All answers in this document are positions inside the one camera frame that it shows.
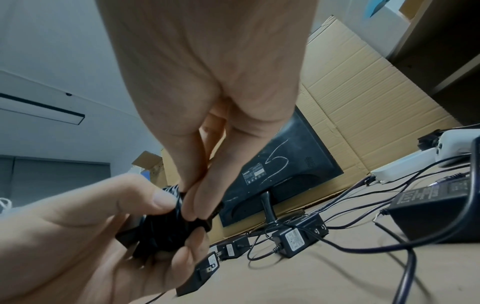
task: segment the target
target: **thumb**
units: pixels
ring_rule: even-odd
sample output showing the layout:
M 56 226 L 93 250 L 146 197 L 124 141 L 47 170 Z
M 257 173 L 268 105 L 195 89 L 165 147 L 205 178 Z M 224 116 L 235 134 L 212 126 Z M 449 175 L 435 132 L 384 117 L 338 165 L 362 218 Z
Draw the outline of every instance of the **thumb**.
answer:
M 165 214 L 177 198 L 137 174 L 124 174 L 46 198 L 32 205 L 45 220 L 67 226 L 93 225 L 117 214 Z

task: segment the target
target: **desk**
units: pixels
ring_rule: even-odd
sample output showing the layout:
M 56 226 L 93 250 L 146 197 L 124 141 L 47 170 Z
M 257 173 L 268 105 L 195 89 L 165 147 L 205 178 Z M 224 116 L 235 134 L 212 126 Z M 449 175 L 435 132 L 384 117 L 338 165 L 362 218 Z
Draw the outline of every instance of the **desk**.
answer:
M 416 181 L 410 188 L 427 186 L 440 177 L 466 171 L 468 169 L 440 173 Z M 362 187 L 353 193 L 389 189 L 403 181 L 405 179 L 388 185 Z M 393 194 L 346 200 L 323 212 L 322 218 Z M 348 223 L 367 210 L 369 208 L 348 213 L 330 221 L 329 225 Z M 394 239 L 371 222 L 374 215 L 350 229 L 330 230 L 325 238 L 358 248 L 395 244 Z M 401 233 L 390 217 L 384 216 L 378 221 L 393 232 Z M 252 256 L 266 253 L 273 247 L 273 242 L 264 242 L 254 248 Z M 418 283 L 413 284 L 408 303 L 480 303 L 480 244 L 431 245 L 415 251 L 418 257 L 416 276 L 421 288 Z M 391 303 L 403 273 L 403 268 L 392 256 L 403 262 L 407 259 L 405 251 L 348 254 L 321 242 L 291 259 L 275 254 L 249 263 L 244 254 L 222 262 L 219 270 L 198 291 L 176 297 L 175 290 L 171 290 L 156 303 Z M 135 304 L 152 298 L 144 297 Z

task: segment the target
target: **black device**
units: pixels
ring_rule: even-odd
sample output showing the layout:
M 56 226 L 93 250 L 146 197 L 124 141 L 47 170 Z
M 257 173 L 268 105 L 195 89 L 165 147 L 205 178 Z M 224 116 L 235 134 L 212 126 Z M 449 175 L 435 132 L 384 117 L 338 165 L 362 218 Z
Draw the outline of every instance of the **black device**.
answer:
M 319 214 L 308 214 L 288 223 L 275 231 L 271 238 L 278 248 L 278 253 L 291 258 L 310 245 L 318 242 L 318 237 L 325 237 L 329 230 Z
M 176 289 L 177 296 L 197 291 L 219 269 L 220 261 L 215 252 L 211 252 L 198 263 L 188 280 Z
M 238 258 L 250 249 L 247 235 L 238 235 L 226 239 L 216 245 L 217 256 L 220 260 Z
M 448 226 L 464 207 L 470 190 L 468 177 L 405 191 L 387 208 L 409 240 L 431 235 Z M 469 224 L 444 243 L 480 241 L 480 209 Z
M 164 188 L 177 197 L 174 210 L 163 215 L 130 216 L 115 238 L 129 248 L 138 243 L 133 257 L 147 257 L 157 251 L 175 251 L 181 248 L 188 236 L 197 227 L 206 232 L 212 229 L 212 219 L 219 213 L 220 203 L 207 220 L 196 219 L 193 222 L 184 220 L 181 207 L 185 193 L 178 191 L 178 185 Z
M 223 226 L 265 212 L 267 224 L 277 217 L 272 205 L 343 174 L 335 159 L 298 108 L 272 140 L 249 161 L 223 196 Z

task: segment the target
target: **black power adapter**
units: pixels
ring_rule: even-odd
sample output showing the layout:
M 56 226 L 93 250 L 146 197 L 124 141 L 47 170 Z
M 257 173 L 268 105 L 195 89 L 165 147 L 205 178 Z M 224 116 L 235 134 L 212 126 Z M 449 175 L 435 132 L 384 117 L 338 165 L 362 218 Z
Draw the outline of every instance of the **black power adapter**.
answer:
M 249 238 L 246 235 L 231 237 L 216 245 L 220 260 L 238 258 L 250 249 Z
M 285 257 L 293 257 L 310 245 L 318 242 L 313 236 L 324 237 L 329 233 L 327 226 L 319 214 L 305 215 L 298 219 L 292 220 L 288 226 L 279 229 L 272 234 L 272 240 L 279 248 L 279 253 Z M 312 234 L 305 232 L 304 229 L 310 230 Z
M 190 278 L 176 289 L 177 296 L 199 290 L 219 267 L 220 261 L 215 252 L 209 253 L 206 258 L 196 265 Z
M 469 190 L 470 179 L 466 177 L 405 191 L 383 213 L 390 214 L 409 240 L 415 240 L 448 226 L 464 207 Z M 465 228 L 443 242 L 479 242 L 480 209 L 477 210 Z

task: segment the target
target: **label on adapter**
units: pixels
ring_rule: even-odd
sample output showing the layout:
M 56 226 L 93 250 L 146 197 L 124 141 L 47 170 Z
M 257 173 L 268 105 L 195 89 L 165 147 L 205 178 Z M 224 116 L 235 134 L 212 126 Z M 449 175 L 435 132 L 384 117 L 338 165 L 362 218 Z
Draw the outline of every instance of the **label on adapter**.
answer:
M 292 251 L 297 251 L 299 248 L 305 245 L 304 238 L 302 237 L 300 231 L 297 228 L 286 233 L 285 238 L 290 245 Z
M 214 270 L 218 266 L 217 258 L 215 257 L 215 254 L 212 254 L 211 256 L 208 257 L 208 262 L 210 263 L 210 267 L 212 270 Z
M 234 247 L 232 246 L 232 244 L 226 245 L 226 251 L 228 253 L 228 256 L 235 256 Z
M 265 176 L 267 173 L 265 172 L 264 167 L 262 164 L 258 163 L 252 168 L 248 169 L 245 172 L 241 173 L 243 176 L 243 179 L 245 180 L 245 183 L 247 185 L 250 185 L 254 181 L 260 179 L 261 177 Z

